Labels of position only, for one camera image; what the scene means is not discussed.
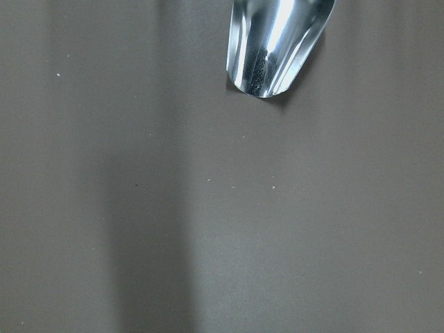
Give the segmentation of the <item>metal scoop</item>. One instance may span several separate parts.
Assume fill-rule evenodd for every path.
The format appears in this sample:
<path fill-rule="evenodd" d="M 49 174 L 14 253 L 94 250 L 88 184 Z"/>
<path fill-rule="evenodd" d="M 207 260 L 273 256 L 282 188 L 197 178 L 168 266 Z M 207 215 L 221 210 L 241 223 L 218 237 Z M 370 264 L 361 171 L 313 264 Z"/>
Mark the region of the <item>metal scoop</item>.
<path fill-rule="evenodd" d="M 327 26 L 334 1 L 234 1 L 226 71 L 244 94 L 287 91 Z"/>

